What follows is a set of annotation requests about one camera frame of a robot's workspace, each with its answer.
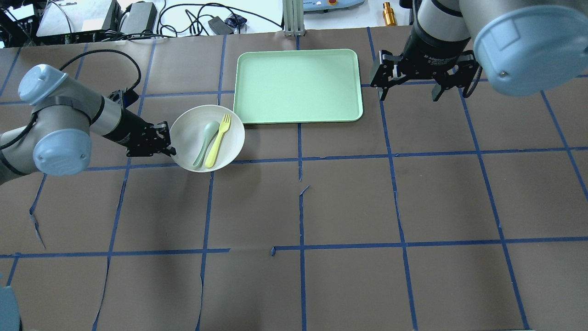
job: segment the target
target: silver robot arm segment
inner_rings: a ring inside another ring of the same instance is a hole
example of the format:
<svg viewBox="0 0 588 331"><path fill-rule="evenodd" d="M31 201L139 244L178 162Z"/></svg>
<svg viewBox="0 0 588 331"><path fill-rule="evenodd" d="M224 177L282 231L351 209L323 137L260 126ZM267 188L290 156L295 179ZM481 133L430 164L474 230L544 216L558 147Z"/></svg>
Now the silver robot arm segment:
<svg viewBox="0 0 588 331"><path fill-rule="evenodd" d="M127 147L130 157L175 154L167 122L147 123L49 65L29 70L18 92L34 109L27 127L0 134L0 185L38 170L63 176L86 169L90 131Z"/></svg>
<svg viewBox="0 0 588 331"><path fill-rule="evenodd" d="M411 79L435 80L433 101L455 86L467 98L479 66L496 91L514 96L551 89L588 68L588 1L422 0L415 16L403 52L381 50L374 62L370 84L380 100ZM470 36L473 52L463 51Z"/></svg>

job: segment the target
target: plastic spoon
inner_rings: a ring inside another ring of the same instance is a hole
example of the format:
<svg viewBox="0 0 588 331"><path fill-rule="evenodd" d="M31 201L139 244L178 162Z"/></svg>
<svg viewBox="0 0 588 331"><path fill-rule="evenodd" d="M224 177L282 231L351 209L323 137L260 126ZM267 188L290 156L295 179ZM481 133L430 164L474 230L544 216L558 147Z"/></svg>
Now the plastic spoon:
<svg viewBox="0 0 588 331"><path fill-rule="evenodd" d="M208 145L211 144L212 138L219 131L220 126L221 126L221 124L218 123L217 121L212 121L204 127L204 141L202 142L202 148L200 149L200 154L198 154L196 161L194 161L194 164L193 164L194 167L199 168L202 165L202 162L204 161L204 154L206 154L206 150L208 149Z"/></svg>

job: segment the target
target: light green tray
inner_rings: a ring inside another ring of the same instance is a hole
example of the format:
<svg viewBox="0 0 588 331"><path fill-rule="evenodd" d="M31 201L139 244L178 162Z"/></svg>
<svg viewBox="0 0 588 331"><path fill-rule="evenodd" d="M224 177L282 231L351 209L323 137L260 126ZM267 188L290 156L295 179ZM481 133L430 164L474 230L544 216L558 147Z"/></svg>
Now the light green tray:
<svg viewBox="0 0 588 331"><path fill-rule="evenodd" d="M356 121L363 114L358 56L351 49L244 53L233 110L244 124Z"/></svg>

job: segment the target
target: yellow fork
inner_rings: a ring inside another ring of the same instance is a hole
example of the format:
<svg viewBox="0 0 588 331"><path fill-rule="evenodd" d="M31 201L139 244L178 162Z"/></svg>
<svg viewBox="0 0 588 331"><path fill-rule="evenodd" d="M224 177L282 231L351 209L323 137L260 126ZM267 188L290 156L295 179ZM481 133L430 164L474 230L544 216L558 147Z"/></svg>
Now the yellow fork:
<svg viewBox="0 0 588 331"><path fill-rule="evenodd" d="M212 168L215 165L216 158L219 154L219 147L221 146L222 137L230 127L230 114L225 114L220 122L219 133L216 136L215 142L212 144L211 152L208 154L204 165L206 168Z"/></svg>

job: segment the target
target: desk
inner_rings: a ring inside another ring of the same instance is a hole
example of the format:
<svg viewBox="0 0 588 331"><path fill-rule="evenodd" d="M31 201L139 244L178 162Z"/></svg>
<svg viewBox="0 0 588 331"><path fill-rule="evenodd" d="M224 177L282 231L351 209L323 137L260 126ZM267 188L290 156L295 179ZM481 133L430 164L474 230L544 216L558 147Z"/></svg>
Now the desk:
<svg viewBox="0 0 588 331"><path fill-rule="evenodd" d="M130 109L172 123L197 105L231 108L245 51L350 48L367 84L375 51L399 52L408 33L0 49L0 132L29 118L16 88L30 67L86 48L133 56L144 80ZM102 93L135 79L116 54L68 73ZM453 89L433 103L432 86L394 87L383 103L364 87L353 123L249 126L238 159L212 174L166 157L128 160L92 137L87 171L2 185L2 285L13 286L25 329L582 329L587 75L522 98L481 81L467 100Z"/></svg>
<svg viewBox="0 0 588 331"><path fill-rule="evenodd" d="M118 0L122 8L126 8L134 0ZM163 0L152 1L157 7L158 11L163 8ZM390 6L394 10L398 25L408 25L410 19L410 10L400 7L398 1L389 1ZM175 4L183 3L206 3L198 1L183 1L183 0L167 0L167 8ZM227 6L244 9L254 12L261 16L265 16L277 23L282 20L282 0L255 0L255 1L240 1L240 0L225 0L221 2ZM304 24L306 29L344 29L344 28L364 28L364 27L383 27L386 24L382 17L381 0L365 0L360 6L351 9L339 9L323 12L307 12L304 15ZM163 22L171 24L179 30L182 30L190 24L188 17L184 10L188 9L194 14L198 11L198 6L182 6L170 9L163 16ZM223 8L206 7L203 14L218 15L225 19L230 13ZM247 20L247 27L242 33L258 33L258 32L275 32L280 30L276 25L265 21L261 18L255 17L251 14L243 14ZM205 27L208 29L209 18L205 18Z"/></svg>

